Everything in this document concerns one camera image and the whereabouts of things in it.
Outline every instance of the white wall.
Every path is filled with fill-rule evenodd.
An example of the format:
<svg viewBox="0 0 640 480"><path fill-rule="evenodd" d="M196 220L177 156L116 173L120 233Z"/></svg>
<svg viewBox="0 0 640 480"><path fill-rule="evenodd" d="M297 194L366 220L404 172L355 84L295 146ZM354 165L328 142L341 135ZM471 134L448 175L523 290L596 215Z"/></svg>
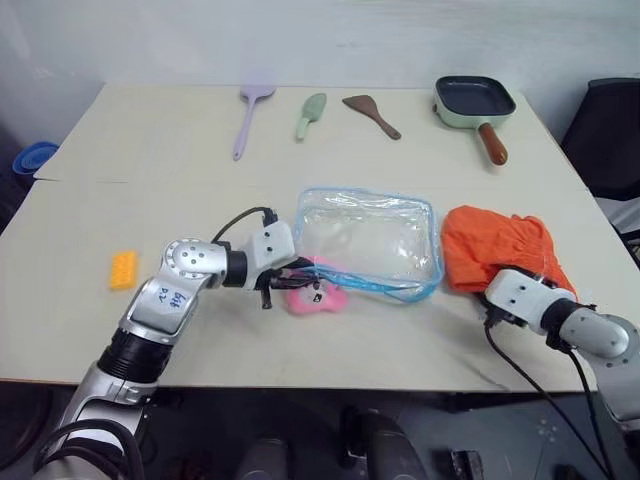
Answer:
<svg viewBox="0 0 640 480"><path fill-rule="evenodd" d="M638 0L0 0L0 125L61 141L102 82L524 91L556 136L586 81L640 76Z"/></svg>

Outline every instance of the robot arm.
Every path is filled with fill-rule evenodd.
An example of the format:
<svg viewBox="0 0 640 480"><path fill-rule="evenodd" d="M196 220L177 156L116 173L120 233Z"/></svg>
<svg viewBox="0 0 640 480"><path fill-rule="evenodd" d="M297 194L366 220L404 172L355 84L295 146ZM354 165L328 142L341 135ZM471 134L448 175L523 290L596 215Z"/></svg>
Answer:
<svg viewBox="0 0 640 480"><path fill-rule="evenodd" d="M127 456L120 437L132 438L146 417L145 405L189 322L199 292L225 286L268 294L269 285L260 284L262 275L295 258L291 230L281 221L254 233L237 251L192 238L169 244L158 274L138 290L111 344L75 391L58 425L58 432L66 433L51 437L36 458L34 478L110 478L104 457ZM268 308L264 300L263 307ZM115 424L111 427L117 431L104 427L105 421ZM88 427L67 432L78 425ZM137 450L128 454L139 456Z"/></svg>
<svg viewBox="0 0 640 480"><path fill-rule="evenodd" d="M589 363L611 416L623 431L640 429L640 336L628 320L601 315L573 293L549 288L512 269L500 271L485 292L514 323L547 336L557 350L575 348Z"/></svg>

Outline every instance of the wooden handle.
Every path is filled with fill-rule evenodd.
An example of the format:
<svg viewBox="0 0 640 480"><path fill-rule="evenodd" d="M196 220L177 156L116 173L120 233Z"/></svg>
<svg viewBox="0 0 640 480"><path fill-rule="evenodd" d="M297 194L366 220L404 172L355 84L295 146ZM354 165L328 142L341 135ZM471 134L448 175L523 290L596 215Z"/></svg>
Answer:
<svg viewBox="0 0 640 480"><path fill-rule="evenodd" d="M493 129L491 124L483 123L480 125L478 133L480 134L482 143L484 143L484 148L487 149L489 158L494 165L504 165L507 163L507 149L504 148L504 145L496 135L496 131Z"/></svg>
<svg viewBox="0 0 640 480"><path fill-rule="evenodd" d="M400 137L402 137L400 132L397 131L395 128L393 128L391 125L389 125L387 122L385 122L380 115L375 117L374 120L378 125L380 125L380 128L382 128L384 133L389 135L389 137L393 138L394 140L400 140Z"/></svg>

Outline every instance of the tabletop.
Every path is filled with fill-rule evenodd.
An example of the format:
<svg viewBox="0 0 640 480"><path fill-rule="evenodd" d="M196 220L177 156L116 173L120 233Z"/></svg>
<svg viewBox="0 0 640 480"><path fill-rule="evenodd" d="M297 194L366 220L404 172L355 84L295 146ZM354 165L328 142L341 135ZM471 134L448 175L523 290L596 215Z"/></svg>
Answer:
<svg viewBox="0 0 640 480"><path fill-rule="evenodd" d="M139 253L140 284L157 271L170 241L208 239L245 208L271 206L293 222L297 196L312 184L421 197L440 221L462 204L535 215L551 232L580 299L640 324L634 318L640 273L522 96L515 95L517 113L498 131L510 150L500 169L487 163L472 132L442 127L430 111L430 94L421 91L358 91L372 94L403 133L394 142L340 104L355 91L325 89L326 117L296 144L296 112L316 91L280 89L260 105L255 135L233 162L243 113L236 88L106 88L38 174L57 181L36 182L0 236L0 378L80 380L134 294L108 289L114 253ZM203 106L207 97L220 101ZM137 107L128 110L132 102ZM117 116L118 108L130 115ZM155 145L145 152L136 133L153 136ZM241 246L257 228L256 219L247 219L227 238ZM340 314L305 317L289 315L277 294L274 308L264 311L258 293L205 291L161 382L530 390L487 345L483 317L477 302L446 283L413 305L353 294ZM496 341L543 387L580 389L571 363L543 337L510 325L495 330Z"/></svg>

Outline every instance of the brown spatula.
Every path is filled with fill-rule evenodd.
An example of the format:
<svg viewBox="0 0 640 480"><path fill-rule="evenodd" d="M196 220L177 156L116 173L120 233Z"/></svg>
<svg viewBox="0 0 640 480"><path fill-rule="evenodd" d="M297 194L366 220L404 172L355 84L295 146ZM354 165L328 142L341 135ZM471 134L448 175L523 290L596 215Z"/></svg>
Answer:
<svg viewBox="0 0 640 480"><path fill-rule="evenodd" d="M400 140L400 137L402 136L400 135L400 132L384 121L378 112L376 102L369 95L357 95L355 97L343 98L342 103L347 107L354 109L356 112L360 112L372 119L380 125L380 128L382 128L384 133L394 140Z"/></svg>

